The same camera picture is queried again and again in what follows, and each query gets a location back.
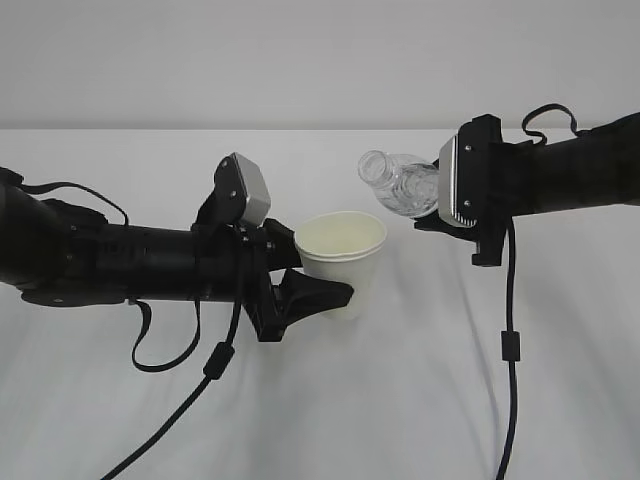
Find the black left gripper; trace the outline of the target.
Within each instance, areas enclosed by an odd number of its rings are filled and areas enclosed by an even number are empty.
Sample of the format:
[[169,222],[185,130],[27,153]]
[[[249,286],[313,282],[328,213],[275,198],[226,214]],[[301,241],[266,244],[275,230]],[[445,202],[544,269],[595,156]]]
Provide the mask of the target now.
[[[301,268],[301,257],[294,231],[275,219],[258,227],[194,224],[192,240],[195,295],[203,301],[239,301],[260,342],[279,342],[286,327],[346,307],[353,296],[346,283],[288,269]],[[285,269],[277,288],[271,273]]]

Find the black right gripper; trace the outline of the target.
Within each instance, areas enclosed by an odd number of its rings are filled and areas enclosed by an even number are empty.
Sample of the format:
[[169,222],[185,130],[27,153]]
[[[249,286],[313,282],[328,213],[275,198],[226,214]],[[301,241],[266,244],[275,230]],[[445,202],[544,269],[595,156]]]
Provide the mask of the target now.
[[[473,200],[477,219],[475,266],[500,266],[508,220],[508,195],[505,193],[504,155],[501,120],[485,114],[472,120],[474,143]],[[449,225],[437,212],[414,220],[414,228],[442,233],[459,240],[472,240],[473,229]]]

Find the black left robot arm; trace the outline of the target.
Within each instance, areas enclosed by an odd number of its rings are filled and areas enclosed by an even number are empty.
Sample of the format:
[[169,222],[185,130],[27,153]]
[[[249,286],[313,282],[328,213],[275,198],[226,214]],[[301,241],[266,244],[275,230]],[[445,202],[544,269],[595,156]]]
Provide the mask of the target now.
[[350,285],[301,272],[293,233],[268,217],[260,170],[225,158],[187,230],[112,224],[1,172],[1,280],[50,307],[137,300],[238,302],[262,342],[295,322],[344,307]]

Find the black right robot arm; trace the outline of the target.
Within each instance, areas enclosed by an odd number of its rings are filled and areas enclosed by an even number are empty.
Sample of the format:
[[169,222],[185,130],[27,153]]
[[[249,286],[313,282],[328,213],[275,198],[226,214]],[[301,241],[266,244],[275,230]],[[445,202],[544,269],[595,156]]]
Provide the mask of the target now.
[[639,116],[548,144],[508,143],[500,119],[486,114],[459,128],[437,165],[438,208],[415,229],[472,242],[473,265],[497,267],[515,217],[638,204]]

